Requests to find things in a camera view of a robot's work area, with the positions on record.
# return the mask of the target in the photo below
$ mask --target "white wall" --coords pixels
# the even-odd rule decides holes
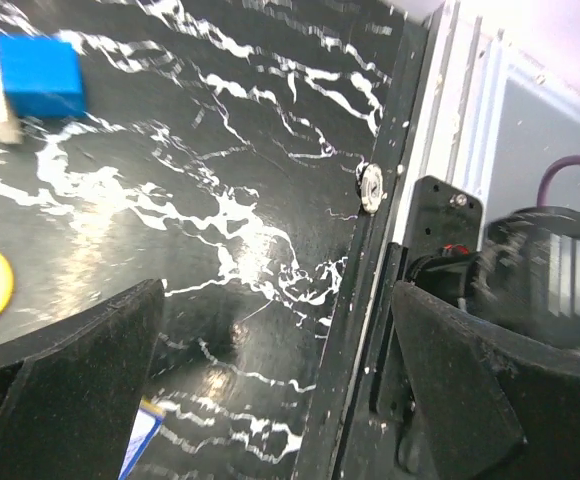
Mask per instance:
[[[441,0],[384,0],[423,19]],[[513,45],[580,92],[580,0],[464,0],[501,22]]]

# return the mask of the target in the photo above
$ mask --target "gray surface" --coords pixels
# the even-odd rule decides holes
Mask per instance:
[[[486,221],[534,205],[546,168],[561,157],[580,154],[580,116],[565,108],[569,99],[559,105],[552,98],[540,87],[508,81]],[[557,174],[548,202],[580,210],[580,167]]]

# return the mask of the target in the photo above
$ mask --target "blue cube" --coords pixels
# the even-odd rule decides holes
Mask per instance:
[[[4,93],[17,115],[85,115],[79,57],[69,43],[0,34],[0,65]]]

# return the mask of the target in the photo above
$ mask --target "bolt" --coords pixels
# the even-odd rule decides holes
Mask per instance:
[[[457,207],[465,207],[468,203],[468,197],[466,197],[463,193],[455,195],[450,199],[450,203]]]

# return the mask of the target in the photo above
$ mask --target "black marble surface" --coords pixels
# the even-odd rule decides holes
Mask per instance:
[[[168,415],[134,480],[290,476],[390,87],[391,14],[364,0],[0,1],[0,31],[73,43],[89,106],[25,119],[25,143],[0,146],[16,282],[0,343],[163,279],[147,394]]]

